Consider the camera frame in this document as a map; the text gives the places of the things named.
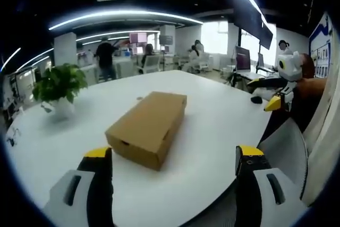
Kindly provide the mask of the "person's right hand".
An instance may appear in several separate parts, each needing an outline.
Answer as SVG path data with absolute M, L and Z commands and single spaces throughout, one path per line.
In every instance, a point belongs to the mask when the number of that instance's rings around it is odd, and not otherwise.
M 315 65 L 310 55 L 306 53 L 300 54 L 302 61 L 302 77 L 311 79 L 315 77 Z

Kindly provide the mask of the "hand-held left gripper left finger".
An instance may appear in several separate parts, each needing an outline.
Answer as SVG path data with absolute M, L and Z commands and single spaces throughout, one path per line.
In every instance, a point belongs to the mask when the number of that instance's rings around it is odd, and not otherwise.
M 113 226 L 110 146 L 87 152 L 50 189 L 44 214 L 55 226 Z

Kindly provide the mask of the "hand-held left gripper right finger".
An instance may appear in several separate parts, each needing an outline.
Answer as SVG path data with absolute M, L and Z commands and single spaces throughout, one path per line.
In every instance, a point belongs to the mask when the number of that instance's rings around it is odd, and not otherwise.
M 236 146 L 235 226 L 293 226 L 307 211 L 297 186 L 258 148 Z

